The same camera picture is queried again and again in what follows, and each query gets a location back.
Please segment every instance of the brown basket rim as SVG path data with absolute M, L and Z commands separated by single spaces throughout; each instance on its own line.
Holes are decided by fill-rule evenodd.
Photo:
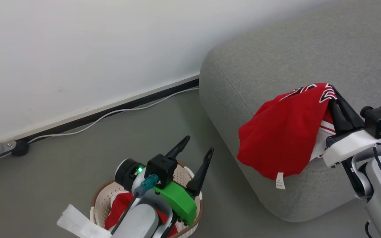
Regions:
M 185 163 L 183 163 L 182 161 L 177 161 L 177 164 L 180 165 L 182 168 L 186 167 Z M 98 195 L 100 194 L 100 192 L 106 188 L 108 185 L 114 183 L 115 181 L 114 180 L 111 180 L 109 182 L 106 182 L 104 185 L 101 186 L 101 188 L 99 188 L 99 190 L 94 194 L 94 197 L 92 198 L 92 202 L 91 202 L 91 205 L 92 207 L 95 207 L 95 204 L 97 202 L 97 197 Z M 199 200 L 199 214 L 198 216 L 196 217 L 195 219 L 195 222 L 192 224 L 192 226 L 188 226 L 186 227 L 185 229 L 183 229 L 182 231 L 174 234 L 173 236 L 171 236 L 170 238 L 178 238 L 180 237 L 181 235 L 185 234 L 186 232 L 188 232 L 189 230 L 191 230 L 192 228 L 194 228 L 200 221 L 201 221 L 201 218 L 202 218 L 202 213 L 204 211 L 204 202 L 202 201 L 202 199 Z

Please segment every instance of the white label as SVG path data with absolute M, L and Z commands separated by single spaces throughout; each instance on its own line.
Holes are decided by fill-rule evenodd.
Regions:
M 277 173 L 277 178 L 275 179 L 275 188 L 284 189 L 283 173 Z

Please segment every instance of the baseboard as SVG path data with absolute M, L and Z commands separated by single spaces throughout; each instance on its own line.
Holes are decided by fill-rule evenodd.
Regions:
M 89 124 L 90 122 L 94 122 L 101 116 L 113 110 L 138 107 L 142 104 L 172 95 L 173 93 L 198 86 L 198 78 L 199 72 L 144 91 L 135 92 L 130 95 L 107 101 L 99 106 L 88 107 L 79 112 L 69 113 L 32 127 L 24 128 L 15 133 L 4 135 L 0 137 L 0 143 L 19 139 L 29 141 L 42 135 L 60 134 L 79 126 Z

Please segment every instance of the perforated basket wall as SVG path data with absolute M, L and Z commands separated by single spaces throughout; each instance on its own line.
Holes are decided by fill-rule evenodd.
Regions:
M 183 162 L 178 161 L 178 166 L 174 171 L 174 181 L 180 185 L 186 186 L 186 184 L 193 178 L 194 174 L 192 171 L 186 167 Z M 92 208 L 90 212 L 90 220 L 100 227 L 105 227 L 105 221 L 107 216 L 111 211 L 111 197 L 114 193 L 118 191 L 126 191 L 121 185 L 114 181 L 107 182 L 104 184 L 95 194 L 92 199 Z M 176 222 L 176 227 L 178 233 L 171 238 L 186 238 L 192 235 L 199 221 L 202 217 L 203 203 L 202 203 L 202 193 L 195 198 L 196 203 L 196 220 L 190 226 L 184 226 L 182 222 Z

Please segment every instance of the gray fabric upholstery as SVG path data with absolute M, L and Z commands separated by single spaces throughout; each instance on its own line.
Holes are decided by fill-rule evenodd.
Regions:
M 339 2 L 216 47 L 201 68 L 200 98 L 236 155 L 239 127 L 264 102 L 315 82 L 333 84 L 356 111 L 381 105 L 381 1 Z M 311 161 L 279 190 L 238 164 L 262 204 L 283 220 L 309 220 L 354 198 L 340 165 Z

